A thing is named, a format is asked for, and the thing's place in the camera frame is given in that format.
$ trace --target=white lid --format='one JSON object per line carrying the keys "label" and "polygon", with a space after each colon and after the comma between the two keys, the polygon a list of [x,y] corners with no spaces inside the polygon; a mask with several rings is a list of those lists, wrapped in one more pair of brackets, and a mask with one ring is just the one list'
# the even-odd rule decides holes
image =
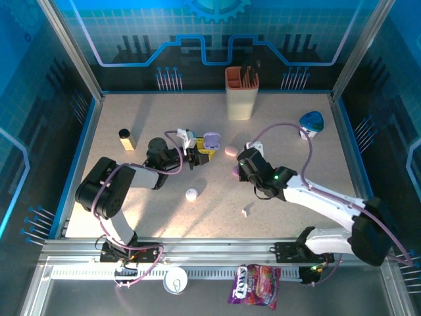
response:
{"label": "white lid", "polygon": [[164,276],[164,287],[170,293],[181,293],[186,288],[187,281],[187,273],[182,268],[170,268]]}

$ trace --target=white ball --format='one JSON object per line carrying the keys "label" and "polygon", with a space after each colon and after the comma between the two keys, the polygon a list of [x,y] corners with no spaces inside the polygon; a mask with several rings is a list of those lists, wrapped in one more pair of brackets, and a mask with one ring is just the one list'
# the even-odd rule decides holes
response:
{"label": "white ball", "polygon": [[193,202],[198,195],[199,192],[196,189],[190,188],[186,191],[186,199],[188,200],[188,202]]}

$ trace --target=blue lid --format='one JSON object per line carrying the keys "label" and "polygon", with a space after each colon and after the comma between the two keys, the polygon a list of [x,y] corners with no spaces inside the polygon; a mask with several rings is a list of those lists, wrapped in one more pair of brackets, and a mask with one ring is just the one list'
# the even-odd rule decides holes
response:
{"label": "blue lid", "polygon": [[321,132],[324,127],[323,116],[318,111],[308,112],[300,118],[300,125],[313,132]]}

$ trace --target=purple snack bag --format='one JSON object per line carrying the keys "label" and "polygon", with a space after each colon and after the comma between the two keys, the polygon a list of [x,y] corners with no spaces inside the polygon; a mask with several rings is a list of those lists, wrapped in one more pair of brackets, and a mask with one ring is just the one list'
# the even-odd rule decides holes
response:
{"label": "purple snack bag", "polygon": [[229,304],[269,306],[276,309],[281,268],[266,265],[238,267]]}

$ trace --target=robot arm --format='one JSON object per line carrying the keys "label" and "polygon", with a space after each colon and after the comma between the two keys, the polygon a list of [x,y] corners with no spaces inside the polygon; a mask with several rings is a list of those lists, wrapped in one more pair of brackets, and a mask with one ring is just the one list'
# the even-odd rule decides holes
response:
{"label": "robot arm", "polygon": [[203,138],[192,139],[193,133],[180,129],[178,136],[183,140],[183,147],[180,148],[180,151],[184,153],[181,157],[182,161],[177,149],[169,149],[162,138],[154,138],[148,144],[147,159],[142,165],[118,166],[116,161],[102,157],[79,185],[76,190],[76,201],[86,211],[91,212],[93,200],[100,188],[110,173],[119,168],[99,197],[96,206],[96,213],[101,225],[108,232],[107,238],[110,240],[104,243],[102,253],[106,254],[106,258],[101,255],[101,262],[116,261],[116,253],[118,258],[130,258],[130,252],[112,243],[113,240],[125,246],[145,246],[137,242],[137,234],[130,228],[121,212],[129,188],[158,190],[168,178],[168,174],[160,171],[171,171],[182,163],[188,163],[190,169],[193,170],[194,167],[204,165],[211,160],[215,150],[203,151]]}
{"label": "robot arm", "polygon": [[[260,151],[253,147],[240,153],[237,160],[239,181],[252,183],[255,192],[258,190],[265,194],[264,199],[278,198],[308,207],[343,227],[327,230],[306,228],[297,240],[298,248],[305,248],[304,252],[311,255],[351,253],[370,265],[382,264],[393,243],[374,221],[355,207],[359,206],[371,212],[395,234],[396,228],[389,210],[378,198],[364,201],[344,196],[307,179],[305,184],[302,177],[289,168],[272,168]],[[349,203],[342,203],[331,196]]]}

